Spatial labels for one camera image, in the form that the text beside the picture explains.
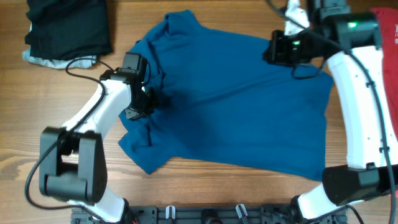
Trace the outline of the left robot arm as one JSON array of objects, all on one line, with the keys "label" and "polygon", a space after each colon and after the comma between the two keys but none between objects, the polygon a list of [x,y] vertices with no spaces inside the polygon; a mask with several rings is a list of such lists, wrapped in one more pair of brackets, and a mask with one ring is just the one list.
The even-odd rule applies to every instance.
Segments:
[{"label": "left robot arm", "polygon": [[97,223],[137,222],[127,200],[107,186],[103,140],[121,113],[136,121],[154,112],[158,102],[149,80],[149,61],[128,52],[121,67],[96,79],[97,91],[72,119],[44,129],[36,167],[43,196],[66,202]]}]

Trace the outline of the black folded garment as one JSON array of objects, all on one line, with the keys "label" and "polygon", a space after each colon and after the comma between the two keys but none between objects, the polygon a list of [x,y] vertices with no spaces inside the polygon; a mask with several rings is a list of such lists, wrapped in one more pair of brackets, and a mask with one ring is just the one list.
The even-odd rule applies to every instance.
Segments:
[{"label": "black folded garment", "polygon": [[30,0],[32,29],[25,36],[30,56],[46,60],[110,54],[105,0]]}]

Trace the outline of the light grey folded garment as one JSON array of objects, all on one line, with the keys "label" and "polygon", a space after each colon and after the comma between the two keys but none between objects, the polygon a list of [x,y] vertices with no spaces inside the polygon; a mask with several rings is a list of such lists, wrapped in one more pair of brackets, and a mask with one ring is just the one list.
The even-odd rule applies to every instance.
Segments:
[{"label": "light grey folded garment", "polygon": [[41,66],[45,66],[45,67],[49,67],[49,68],[54,68],[57,70],[62,70],[65,69],[67,67],[67,65],[75,59],[78,58],[90,58],[91,60],[89,61],[77,61],[77,62],[73,62],[70,65],[70,68],[90,68],[95,64],[94,59],[97,59],[98,55],[84,55],[84,56],[79,56],[73,59],[69,59],[69,60],[55,60],[55,59],[44,59],[44,58],[40,58],[40,57],[33,57],[30,55],[30,48],[26,49],[25,51],[23,51],[22,53],[22,59],[26,62],[29,63],[33,63],[36,65],[41,65]]}]

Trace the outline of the blue polo shirt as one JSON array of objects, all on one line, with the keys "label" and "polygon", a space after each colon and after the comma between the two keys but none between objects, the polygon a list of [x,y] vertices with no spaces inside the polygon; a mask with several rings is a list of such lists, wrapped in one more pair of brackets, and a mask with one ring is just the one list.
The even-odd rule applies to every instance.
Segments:
[{"label": "blue polo shirt", "polygon": [[182,157],[319,181],[333,80],[267,63],[268,45],[206,28],[189,10],[167,13],[132,48],[150,63],[159,107],[137,121],[120,114],[121,149],[148,174]]}]

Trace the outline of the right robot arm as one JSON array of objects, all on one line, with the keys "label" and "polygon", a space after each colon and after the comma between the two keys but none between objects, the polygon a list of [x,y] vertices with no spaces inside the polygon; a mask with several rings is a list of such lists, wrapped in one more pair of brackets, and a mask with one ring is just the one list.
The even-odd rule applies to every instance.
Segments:
[{"label": "right robot arm", "polygon": [[347,138],[346,164],[328,167],[313,190],[294,197],[289,223],[335,217],[354,204],[389,196],[389,222],[397,211],[397,138],[382,74],[382,36],[375,14],[353,13],[345,1],[288,1],[275,12],[275,30],[264,60],[297,67],[322,58],[337,87]]}]

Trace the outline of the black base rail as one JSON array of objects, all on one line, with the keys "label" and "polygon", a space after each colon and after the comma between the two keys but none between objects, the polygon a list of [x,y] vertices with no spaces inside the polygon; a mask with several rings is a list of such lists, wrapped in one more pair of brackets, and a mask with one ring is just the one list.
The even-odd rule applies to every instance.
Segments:
[{"label": "black base rail", "polygon": [[129,207],[119,223],[130,224],[284,224],[295,223],[287,204],[248,207]]}]

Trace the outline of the red t-shirt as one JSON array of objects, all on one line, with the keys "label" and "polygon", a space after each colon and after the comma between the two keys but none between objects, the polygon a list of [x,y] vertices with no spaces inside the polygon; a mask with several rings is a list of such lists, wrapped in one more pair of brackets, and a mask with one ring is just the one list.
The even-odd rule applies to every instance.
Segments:
[{"label": "red t-shirt", "polygon": [[379,21],[383,49],[383,80],[392,127],[397,137],[397,9],[371,8]]}]

